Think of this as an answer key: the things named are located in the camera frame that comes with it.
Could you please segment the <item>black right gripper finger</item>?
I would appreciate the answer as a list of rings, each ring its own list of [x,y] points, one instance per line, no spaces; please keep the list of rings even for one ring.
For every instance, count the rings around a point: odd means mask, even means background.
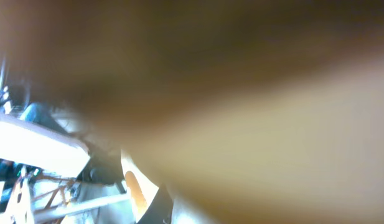
[[[174,201],[167,187],[161,185],[145,214],[137,224],[171,224]]]

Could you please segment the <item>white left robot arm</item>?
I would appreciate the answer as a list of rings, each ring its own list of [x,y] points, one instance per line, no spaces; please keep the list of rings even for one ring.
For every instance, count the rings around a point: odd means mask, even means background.
[[[0,112],[0,159],[76,178],[90,156],[77,139]]]

